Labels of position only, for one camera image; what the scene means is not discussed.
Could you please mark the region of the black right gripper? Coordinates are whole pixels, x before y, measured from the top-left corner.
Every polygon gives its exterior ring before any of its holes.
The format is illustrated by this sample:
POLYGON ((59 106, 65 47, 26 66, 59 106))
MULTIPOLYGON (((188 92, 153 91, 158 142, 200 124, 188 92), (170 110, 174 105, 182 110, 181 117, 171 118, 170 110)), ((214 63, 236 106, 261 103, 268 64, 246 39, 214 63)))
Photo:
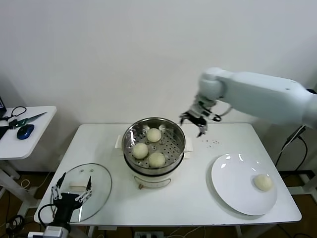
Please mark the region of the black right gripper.
POLYGON ((197 135, 197 138, 206 134, 206 132, 208 130, 207 121, 205 120, 205 118, 202 115, 197 114, 192 110, 189 110, 188 112, 182 113, 179 116, 179 118, 180 118, 180 122, 179 122, 180 124, 183 124, 184 121, 188 120, 191 123, 193 123, 194 125, 197 125, 197 127, 199 129, 199 133, 197 135))

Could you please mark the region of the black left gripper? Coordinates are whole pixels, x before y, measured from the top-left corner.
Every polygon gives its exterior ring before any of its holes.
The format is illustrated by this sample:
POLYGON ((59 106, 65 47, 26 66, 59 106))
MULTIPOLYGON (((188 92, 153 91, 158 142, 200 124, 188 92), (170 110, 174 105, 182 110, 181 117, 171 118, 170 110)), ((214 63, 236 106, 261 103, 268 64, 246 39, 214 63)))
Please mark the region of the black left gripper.
POLYGON ((92 195, 92 182, 89 177, 86 190, 80 196, 74 193, 61 193, 60 188, 64 181, 66 173, 64 173, 52 186, 53 205, 56 207, 54 223, 69 223, 74 210, 79 208, 79 202, 86 202, 92 195))

